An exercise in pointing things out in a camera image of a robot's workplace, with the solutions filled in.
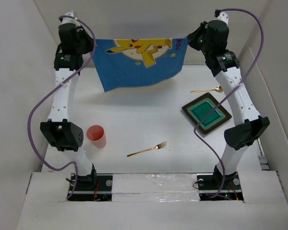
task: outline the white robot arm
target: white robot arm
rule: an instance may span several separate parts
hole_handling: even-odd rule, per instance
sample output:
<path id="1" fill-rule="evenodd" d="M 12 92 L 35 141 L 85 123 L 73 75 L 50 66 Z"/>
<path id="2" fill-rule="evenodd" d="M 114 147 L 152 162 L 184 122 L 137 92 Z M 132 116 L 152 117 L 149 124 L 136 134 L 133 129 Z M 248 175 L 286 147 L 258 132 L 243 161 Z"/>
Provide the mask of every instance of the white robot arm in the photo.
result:
<path id="1" fill-rule="evenodd" d="M 226 72 L 219 72 L 216 75 L 216 80 L 219 82 L 226 95 L 240 84 L 240 87 L 234 92 L 232 96 L 228 98 L 228 102 L 234 118 L 234 124 L 236 126 L 244 124 L 245 120 L 254 121 L 260 117 L 259 112 L 250 99 L 245 85 L 240 83 L 241 72 L 239 68 L 231 67 L 228 68 Z M 237 171 L 237 165 L 247 148 L 248 146 L 244 146 L 239 150 L 235 150 L 226 144 L 223 156 L 221 158 L 225 167 L 225 175 L 230 175 Z M 217 168 L 219 169 L 220 173 L 222 173 L 221 163 L 217 164 Z"/>
<path id="2" fill-rule="evenodd" d="M 243 153 L 270 124 L 268 117 L 262 118 L 254 107 L 242 82 L 239 62 L 235 54 L 226 49 L 229 34 L 228 15 L 216 10 L 215 17 L 215 20 L 201 23 L 195 32 L 189 34 L 188 44 L 204 54 L 206 65 L 226 95 L 232 93 L 237 86 L 239 87 L 228 98 L 235 126 L 224 132 L 227 143 L 221 159 L 224 168 L 221 162 L 215 166 L 212 177 L 206 180 L 207 190 L 218 190 L 224 178 L 223 188 L 237 178 L 237 165 Z"/>
<path id="3" fill-rule="evenodd" d="M 83 31 L 84 29 L 76 20 L 62 19 L 59 27 L 61 44 L 55 58 L 56 86 L 62 84 L 65 79 L 75 73 L 83 63 L 82 54 L 92 50 L 92 44 L 84 42 L 84 40 L 89 41 L 90 39 L 85 37 L 87 34 Z M 96 171 L 82 147 L 83 131 L 72 123 L 72 105 L 78 79 L 78 75 L 74 76 L 56 91 L 48 121 L 42 122 L 40 129 L 51 146 L 56 147 L 71 161 L 77 163 L 79 181 L 81 181 L 82 177 L 94 177 Z"/>

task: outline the blue towel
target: blue towel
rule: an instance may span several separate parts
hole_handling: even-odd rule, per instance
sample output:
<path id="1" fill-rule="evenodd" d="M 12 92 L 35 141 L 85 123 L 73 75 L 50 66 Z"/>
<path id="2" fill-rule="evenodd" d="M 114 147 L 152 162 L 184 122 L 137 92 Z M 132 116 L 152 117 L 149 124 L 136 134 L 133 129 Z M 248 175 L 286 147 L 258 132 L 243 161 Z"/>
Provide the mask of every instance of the blue towel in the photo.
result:
<path id="1" fill-rule="evenodd" d="M 187 38 L 97 39 L 93 61 L 104 91 L 156 84 L 181 71 Z"/>

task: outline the white wall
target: white wall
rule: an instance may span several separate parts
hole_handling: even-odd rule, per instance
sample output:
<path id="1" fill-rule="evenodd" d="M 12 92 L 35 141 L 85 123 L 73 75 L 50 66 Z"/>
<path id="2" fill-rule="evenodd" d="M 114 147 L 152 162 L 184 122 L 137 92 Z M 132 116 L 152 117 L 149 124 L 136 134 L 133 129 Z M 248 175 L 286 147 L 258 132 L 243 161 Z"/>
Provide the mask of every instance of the white wall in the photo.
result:
<path id="1" fill-rule="evenodd" d="M 70 10 L 88 23 L 97 38 L 184 37 L 200 22 L 214 19 L 215 9 L 238 7 L 260 14 L 267 0 L 34 0 L 56 42 L 57 18 Z M 230 13 L 228 48 L 239 55 L 254 20 L 246 14 Z M 203 55 L 188 48 L 185 64 L 203 65 Z"/>
<path id="2" fill-rule="evenodd" d="M 32 0 L 0 0 L 0 230 L 14 230 L 30 174 L 39 166 L 29 144 L 26 121 L 33 106 L 53 88 L 56 44 Z M 46 142 L 39 121 L 51 100 L 37 111 L 33 134 Z"/>
<path id="3" fill-rule="evenodd" d="M 268 5 L 262 15 L 264 49 L 246 85 L 260 112 L 270 118 L 271 125 L 261 137 L 262 145 L 271 168 L 279 172 L 288 201 L 288 0 L 270 0 Z M 243 72 L 257 54 L 259 43 L 256 29 L 241 56 Z"/>

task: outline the cartoon character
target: cartoon character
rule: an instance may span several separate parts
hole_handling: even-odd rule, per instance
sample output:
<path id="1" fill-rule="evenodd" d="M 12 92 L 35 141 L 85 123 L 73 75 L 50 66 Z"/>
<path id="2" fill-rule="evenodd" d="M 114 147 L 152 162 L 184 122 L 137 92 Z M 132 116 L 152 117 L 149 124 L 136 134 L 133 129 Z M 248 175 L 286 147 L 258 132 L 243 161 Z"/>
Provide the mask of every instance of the cartoon character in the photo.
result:
<path id="1" fill-rule="evenodd" d="M 153 54 L 158 52 L 163 46 L 172 48 L 170 39 L 118 39 L 116 42 L 120 45 L 113 47 L 106 52 L 109 54 L 124 52 L 128 49 L 136 49 L 137 54 L 141 54 L 145 66 L 148 68 L 156 63 Z"/>

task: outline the plastic cup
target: plastic cup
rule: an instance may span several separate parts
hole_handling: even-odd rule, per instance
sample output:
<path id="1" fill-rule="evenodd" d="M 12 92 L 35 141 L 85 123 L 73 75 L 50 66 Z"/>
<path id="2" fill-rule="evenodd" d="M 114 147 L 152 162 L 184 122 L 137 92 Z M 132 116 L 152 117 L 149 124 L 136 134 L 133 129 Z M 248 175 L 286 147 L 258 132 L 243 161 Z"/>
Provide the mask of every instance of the plastic cup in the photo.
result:
<path id="1" fill-rule="evenodd" d="M 89 127 L 86 136 L 97 148 L 102 149 L 106 146 L 107 140 L 103 127 L 97 125 Z"/>

